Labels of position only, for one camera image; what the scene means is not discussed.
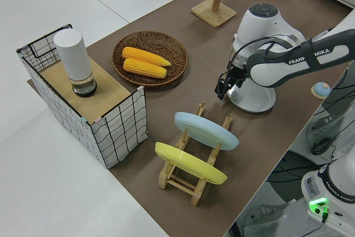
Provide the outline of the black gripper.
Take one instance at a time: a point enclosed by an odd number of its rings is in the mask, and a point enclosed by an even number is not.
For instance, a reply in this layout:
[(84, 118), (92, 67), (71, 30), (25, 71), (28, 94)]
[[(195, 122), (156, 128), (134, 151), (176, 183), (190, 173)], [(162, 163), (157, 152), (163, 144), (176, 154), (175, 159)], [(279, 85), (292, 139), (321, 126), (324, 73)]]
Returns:
[(215, 93), (217, 93), (219, 100), (223, 100), (226, 92), (233, 86), (241, 88), (246, 78), (246, 65), (237, 67), (234, 64), (229, 63), (226, 72), (220, 74), (215, 87)]

